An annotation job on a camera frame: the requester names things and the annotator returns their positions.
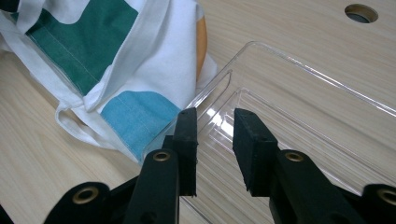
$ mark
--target clear plastic tray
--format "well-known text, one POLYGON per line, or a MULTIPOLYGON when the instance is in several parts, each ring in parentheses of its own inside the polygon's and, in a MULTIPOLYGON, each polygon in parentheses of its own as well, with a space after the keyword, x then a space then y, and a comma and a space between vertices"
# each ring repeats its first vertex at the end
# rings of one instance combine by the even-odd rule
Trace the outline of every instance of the clear plastic tray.
MULTIPOLYGON (((190 104, 198 108, 197 195, 211 223, 272 223, 267 198, 246 191, 232 150, 233 111, 256 113, 282 149, 304 152, 337 186, 396 186, 396 111, 263 43, 251 42, 190 104)), ((155 149, 171 123, 147 152, 155 149)))

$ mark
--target teal patch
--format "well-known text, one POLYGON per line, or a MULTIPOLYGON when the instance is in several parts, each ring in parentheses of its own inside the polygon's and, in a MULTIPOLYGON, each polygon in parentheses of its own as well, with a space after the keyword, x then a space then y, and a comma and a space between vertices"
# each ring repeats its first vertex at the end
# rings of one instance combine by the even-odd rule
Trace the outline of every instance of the teal patch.
POLYGON ((145 147, 179 111, 156 92, 124 91, 106 104, 101 115, 141 161, 145 147))
POLYGON ((86 95, 112 64, 136 17, 123 0, 91 0, 73 24, 62 24, 43 9, 28 35, 86 95))

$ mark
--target round hole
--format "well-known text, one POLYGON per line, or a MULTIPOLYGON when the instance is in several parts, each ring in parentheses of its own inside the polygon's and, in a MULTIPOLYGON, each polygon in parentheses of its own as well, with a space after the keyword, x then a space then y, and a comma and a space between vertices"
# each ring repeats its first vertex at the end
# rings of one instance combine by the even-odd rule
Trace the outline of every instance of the round hole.
POLYGON ((171 158, 171 155, 167 152, 157 152, 153 156, 155 161, 167 161, 171 158))
POLYGON ((378 20, 378 13, 374 9, 361 4, 347 6, 345 13, 353 21, 361 23, 371 23, 378 20))
POLYGON ((300 154, 295 153, 295 152, 288 152, 285 154, 286 158, 290 161, 303 161, 304 157, 302 157, 300 154))
POLYGON ((84 189, 79 190, 73 196, 73 203, 76 204, 84 204, 89 203, 93 199, 95 199, 99 194, 99 189, 96 187, 87 187, 84 189))
POLYGON ((140 221, 144 224, 155 223, 157 215, 153 212, 146 212, 140 217, 140 221))
POLYGON ((378 196, 386 203, 396 205, 396 192, 389 189, 379 189, 378 196))
POLYGON ((330 215, 330 220, 334 224, 350 224, 350 221, 346 217, 338 213, 332 213, 330 215))

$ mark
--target light wood surface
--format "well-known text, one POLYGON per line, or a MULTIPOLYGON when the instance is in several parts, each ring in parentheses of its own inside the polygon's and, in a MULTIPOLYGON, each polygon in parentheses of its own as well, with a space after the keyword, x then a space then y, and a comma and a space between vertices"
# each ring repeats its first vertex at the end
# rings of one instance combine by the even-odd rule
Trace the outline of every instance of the light wood surface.
MULTIPOLYGON (((259 40, 396 108, 396 1, 361 0, 378 20, 345 15, 355 1, 201 0, 208 51, 224 66, 259 40)), ((41 223, 64 193, 86 181, 115 188, 140 167, 117 151, 88 146, 54 120, 54 102, 12 53, 0 53, 0 204, 15 223, 41 223)), ((396 132, 382 133, 394 136, 396 132)), ((182 223, 202 220, 181 208, 182 223)))

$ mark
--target folded cloth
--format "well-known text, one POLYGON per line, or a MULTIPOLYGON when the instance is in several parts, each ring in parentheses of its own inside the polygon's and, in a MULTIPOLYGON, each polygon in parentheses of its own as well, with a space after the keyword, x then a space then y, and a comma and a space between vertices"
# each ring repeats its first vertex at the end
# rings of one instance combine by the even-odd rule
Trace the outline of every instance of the folded cloth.
POLYGON ((60 101, 59 124, 134 161, 217 72, 194 0, 22 0, 12 17, 0 46, 60 101))

